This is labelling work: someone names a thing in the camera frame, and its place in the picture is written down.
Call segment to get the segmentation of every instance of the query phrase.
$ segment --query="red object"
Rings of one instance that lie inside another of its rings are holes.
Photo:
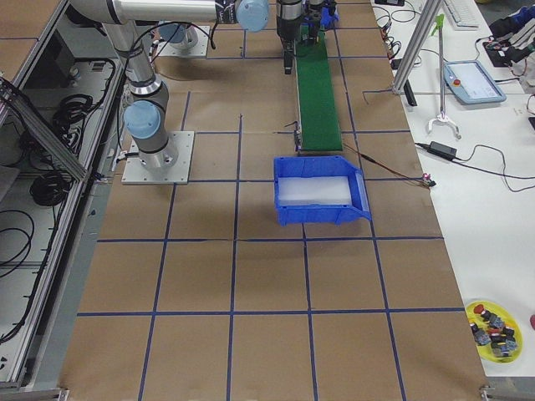
[[[474,307],[474,313],[477,313],[478,315],[481,315],[484,310],[485,310],[485,307],[483,306],[482,303]]]

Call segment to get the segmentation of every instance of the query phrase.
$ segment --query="white desk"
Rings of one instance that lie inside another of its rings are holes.
[[[422,0],[414,0],[418,10]],[[444,28],[445,57],[449,61],[476,57],[474,42],[490,35],[476,4],[469,2],[480,18],[478,31],[455,31],[446,18]],[[385,13],[375,8],[376,16]],[[397,13],[405,19],[410,13]],[[404,47],[402,57],[417,18],[409,23],[393,23],[390,34]],[[494,79],[512,78],[508,69],[492,67],[481,48],[478,60]],[[438,50],[438,38],[430,37],[424,48]],[[504,84],[507,101],[501,104],[464,106],[451,94],[446,96],[447,114],[459,125],[461,140],[455,140],[451,128],[435,125],[430,135],[426,126],[440,107],[439,59],[436,54],[421,52],[422,64],[413,68],[410,83],[416,93],[417,107],[410,107],[403,99],[405,113],[415,142],[432,140],[458,149],[457,155],[467,158],[473,147],[484,144],[503,151],[510,175],[535,176],[535,130],[529,124],[526,111],[528,95],[518,82]],[[510,192],[498,176],[454,165],[436,158],[424,150],[420,162],[431,173],[437,186],[431,197],[463,301],[488,299],[504,306],[517,320],[522,331],[523,350],[513,363],[491,363],[483,360],[489,377],[535,376],[535,331],[529,318],[535,313],[535,189],[521,193]],[[479,149],[471,165],[493,171],[502,170],[497,152]],[[509,180],[513,188],[535,185],[535,180]]]

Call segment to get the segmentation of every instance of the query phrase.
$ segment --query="gray floor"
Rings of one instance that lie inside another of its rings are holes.
[[[520,7],[530,7],[533,4],[535,4],[533,0],[492,0],[486,4],[478,4],[478,6],[485,21],[490,24],[516,12]]]

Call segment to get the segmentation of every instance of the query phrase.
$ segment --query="stand base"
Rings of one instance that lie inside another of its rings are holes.
[[[144,167],[139,157],[130,157],[126,161],[125,172],[121,182],[130,185],[148,184],[187,184],[190,176],[191,154],[193,153],[193,131],[171,131],[169,139],[178,149],[178,160],[171,167],[150,170]],[[135,143],[129,149],[130,153],[138,151]]]
[[[206,33],[210,33],[209,26],[200,26],[199,28],[202,28],[202,30]],[[208,50],[208,37],[203,32],[199,31],[199,29],[195,28],[195,30],[199,40],[192,48],[180,50],[178,48],[173,48],[170,43],[162,42],[158,45],[158,49],[155,51],[155,54],[159,54],[158,57],[168,56],[178,58],[205,58],[206,51]]]

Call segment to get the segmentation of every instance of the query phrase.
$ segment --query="green conveyor belt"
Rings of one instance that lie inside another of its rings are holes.
[[[325,48],[325,34],[319,33],[318,43],[315,45],[298,43],[296,54],[303,136],[301,149],[342,150],[342,136]]]

